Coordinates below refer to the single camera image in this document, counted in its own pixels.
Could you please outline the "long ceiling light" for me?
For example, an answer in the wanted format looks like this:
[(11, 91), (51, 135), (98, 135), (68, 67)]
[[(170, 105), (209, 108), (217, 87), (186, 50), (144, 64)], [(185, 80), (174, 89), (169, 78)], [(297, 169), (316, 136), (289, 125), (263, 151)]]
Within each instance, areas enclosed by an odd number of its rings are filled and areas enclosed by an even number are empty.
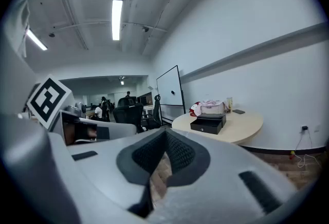
[(46, 51), (47, 46), (40, 40), (38, 37), (31, 31), (31, 29), (27, 30), (27, 36), (42, 50)]
[(112, 38), (113, 41), (120, 40), (121, 14), (123, 0), (112, 1)]

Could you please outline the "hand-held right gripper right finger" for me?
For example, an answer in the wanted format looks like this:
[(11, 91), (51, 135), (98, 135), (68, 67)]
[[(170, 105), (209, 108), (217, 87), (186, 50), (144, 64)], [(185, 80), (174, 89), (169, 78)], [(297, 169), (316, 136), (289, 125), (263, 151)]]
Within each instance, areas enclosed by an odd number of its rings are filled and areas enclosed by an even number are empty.
[[(178, 130), (210, 154), (210, 164), (193, 184), (169, 187), (148, 216), (152, 224), (271, 224), (287, 221), (303, 194), (278, 170), (244, 148)], [(241, 173), (252, 172), (279, 206), (266, 213), (252, 191), (262, 188), (247, 183)]]

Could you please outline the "whiteboard on black stand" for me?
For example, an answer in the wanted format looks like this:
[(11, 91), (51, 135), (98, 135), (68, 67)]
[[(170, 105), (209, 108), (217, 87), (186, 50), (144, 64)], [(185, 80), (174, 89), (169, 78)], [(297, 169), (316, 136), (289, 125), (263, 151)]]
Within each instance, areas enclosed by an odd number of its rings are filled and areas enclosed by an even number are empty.
[(156, 79), (160, 105), (182, 107), (186, 113), (184, 93), (181, 86), (178, 66), (175, 65)]

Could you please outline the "grey cloth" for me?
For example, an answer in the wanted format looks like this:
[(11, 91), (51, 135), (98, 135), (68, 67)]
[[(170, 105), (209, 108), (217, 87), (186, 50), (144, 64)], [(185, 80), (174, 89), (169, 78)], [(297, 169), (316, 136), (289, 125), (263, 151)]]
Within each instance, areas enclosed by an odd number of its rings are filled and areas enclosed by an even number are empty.
[(208, 114), (208, 113), (203, 113), (199, 115), (197, 118), (198, 119), (204, 119), (204, 120), (221, 120), (225, 114)]

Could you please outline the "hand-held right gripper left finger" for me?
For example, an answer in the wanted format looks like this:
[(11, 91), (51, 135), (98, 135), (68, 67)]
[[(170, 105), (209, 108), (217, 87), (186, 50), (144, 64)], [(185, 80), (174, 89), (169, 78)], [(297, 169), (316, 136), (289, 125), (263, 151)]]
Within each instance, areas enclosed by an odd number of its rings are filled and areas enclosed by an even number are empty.
[(161, 203), (153, 209), (149, 180), (152, 172), (136, 163), (134, 150), (144, 151), (165, 136), (165, 130), (121, 139), (66, 146), (48, 135), (52, 157), (77, 214), (68, 224), (168, 224)]

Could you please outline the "grey wall rail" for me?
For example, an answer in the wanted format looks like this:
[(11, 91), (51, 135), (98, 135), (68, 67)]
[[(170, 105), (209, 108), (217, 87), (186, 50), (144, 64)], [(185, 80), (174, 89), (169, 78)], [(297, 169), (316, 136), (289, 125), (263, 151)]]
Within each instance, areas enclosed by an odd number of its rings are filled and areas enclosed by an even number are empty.
[(329, 22), (315, 24), (236, 52), (183, 75), (182, 84), (329, 40)]

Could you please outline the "black office chair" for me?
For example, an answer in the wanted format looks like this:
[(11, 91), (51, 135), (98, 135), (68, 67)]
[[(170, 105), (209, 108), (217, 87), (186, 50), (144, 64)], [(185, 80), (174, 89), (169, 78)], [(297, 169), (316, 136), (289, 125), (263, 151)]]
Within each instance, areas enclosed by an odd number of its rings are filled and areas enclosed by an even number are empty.
[(162, 126), (162, 121), (160, 119), (160, 95), (155, 96), (155, 105), (152, 114), (145, 114), (141, 120), (142, 126), (147, 130), (157, 129)]
[(143, 105), (136, 103), (132, 106), (117, 107), (113, 110), (113, 115), (117, 123), (132, 124), (137, 128), (137, 133), (143, 133), (141, 126), (143, 115)]

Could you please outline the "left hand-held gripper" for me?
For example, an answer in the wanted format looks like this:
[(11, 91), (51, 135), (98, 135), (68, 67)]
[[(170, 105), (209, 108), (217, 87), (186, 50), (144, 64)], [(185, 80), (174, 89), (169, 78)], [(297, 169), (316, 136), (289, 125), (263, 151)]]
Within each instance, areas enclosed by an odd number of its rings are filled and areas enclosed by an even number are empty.
[[(60, 135), (67, 146), (110, 141), (137, 134), (131, 124), (90, 120), (85, 105), (74, 99), (72, 91), (52, 75), (39, 84), (27, 106), (48, 132)], [(87, 128), (97, 128), (95, 140), (87, 138)]]

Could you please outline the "red white patterned bag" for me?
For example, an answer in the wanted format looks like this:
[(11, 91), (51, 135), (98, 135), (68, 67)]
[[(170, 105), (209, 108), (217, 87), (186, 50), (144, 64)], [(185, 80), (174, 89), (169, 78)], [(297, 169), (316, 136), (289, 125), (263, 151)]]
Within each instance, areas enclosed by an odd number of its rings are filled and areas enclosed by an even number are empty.
[(198, 117), (199, 115), (202, 114), (200, 102), (196, 102), (190, 107), (189, 114), (192, 117)]

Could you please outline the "white ceiling pipe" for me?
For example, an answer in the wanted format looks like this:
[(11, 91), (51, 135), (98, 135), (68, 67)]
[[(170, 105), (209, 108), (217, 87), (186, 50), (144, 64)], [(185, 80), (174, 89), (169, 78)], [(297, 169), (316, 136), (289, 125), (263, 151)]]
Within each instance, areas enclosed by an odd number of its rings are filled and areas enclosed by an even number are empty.
[[(52, 29), (52, 33), (55, 32), (59, 32), (65, 29), (70, 29), (70, 28), (77, 28), (77, 27), (81, 27), (81, 26), (89, 26), (89, 25), (108, 25), (108, 24), (112, 24), (111, 21), (99, 21), (99, 22), (86, 22), (86, 23), (79, 23), (79, 24), (73, 24), (73, 25), (69, 25), (69, 26), (64, 26), (64, 27), (58, 27), (58, 28), (53, 28)], [(158, 27), (153, 27), (150, 25), (146, 25), (146, 24), (140, 24), (140, 23), (132, 23), (132, 22), (122, 22), (123, 25), (133, 25), (133, 26), (139, 26), (139, 27), (145, 27), (145, 28), (149, 28), (149, 29), (154, 29), (160, 32), (168, 32), (165, 29), (161, 29)]]

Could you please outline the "white perforated basket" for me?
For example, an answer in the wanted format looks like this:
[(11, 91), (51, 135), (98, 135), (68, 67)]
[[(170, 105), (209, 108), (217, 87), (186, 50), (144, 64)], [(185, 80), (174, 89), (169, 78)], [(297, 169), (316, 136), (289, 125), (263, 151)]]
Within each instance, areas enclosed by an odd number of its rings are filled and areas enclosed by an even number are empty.
[(219, 106), (211, 106), (211, 107), (205, 107), (201, 106), (202, 114), (208, 113), (208, 114), (222, 114), (227, 110), (227, 103), (223, 101), (223, 104)]

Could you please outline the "pink cloth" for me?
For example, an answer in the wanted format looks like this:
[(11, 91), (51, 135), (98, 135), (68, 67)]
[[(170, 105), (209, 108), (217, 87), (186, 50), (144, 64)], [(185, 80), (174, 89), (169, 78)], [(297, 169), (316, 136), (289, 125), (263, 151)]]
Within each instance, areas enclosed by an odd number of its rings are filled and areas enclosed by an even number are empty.
[(205, 106), (205, 107), (219, 106), (221, 104), (223, 104), (223, 101), (219, 101), (219, 100), (207, 100), (200, 102), (200, 106)]

